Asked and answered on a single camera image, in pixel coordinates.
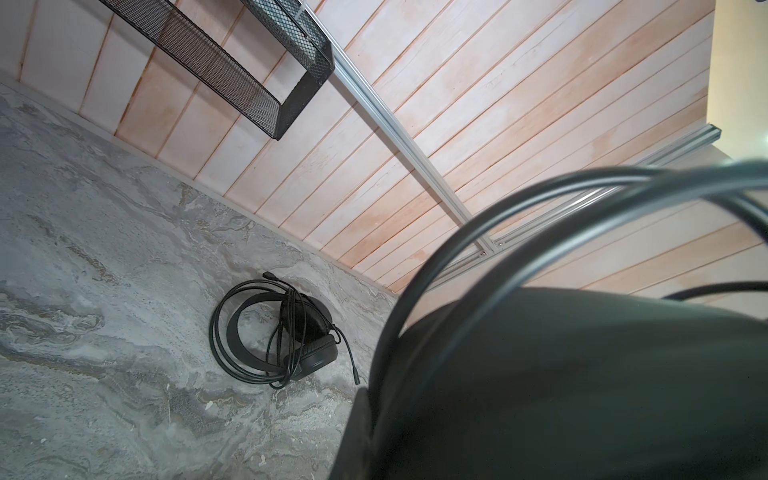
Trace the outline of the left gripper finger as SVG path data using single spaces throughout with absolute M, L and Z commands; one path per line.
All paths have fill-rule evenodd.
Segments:
M 330 480 L 371 479 L 373 419 L 369 391 L 360 388 L 354 398 Z

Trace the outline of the black headphones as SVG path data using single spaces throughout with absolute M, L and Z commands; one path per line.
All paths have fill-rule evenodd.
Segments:
M 532 278 L 589 241 L 704 200 L 767 235 L 750 193 L 763 160 L 682 171 L 564 174 L 454 234 L 401 295 L 370 377 L 371 479 L 763 479 L 767 324 L 662 299 L 541 288 Z M 569 193 L 612 194 L 537 234 L 448 310 L 404 323 L 443 268 L 512 215 Z
M 277 326 L 260 357 L 245 346 L 240 321 L 245 310 L 272 302 L 279 304 Z M 340 344 L 347 349 L 353 383 L 360 383 L 350 342 L 333 322 L 328 307 L 271 272 L 241 282 L 224 294 L 210 317 L 208 336 L 219 367 L 245 384 L 281 390 L 335 362 Z

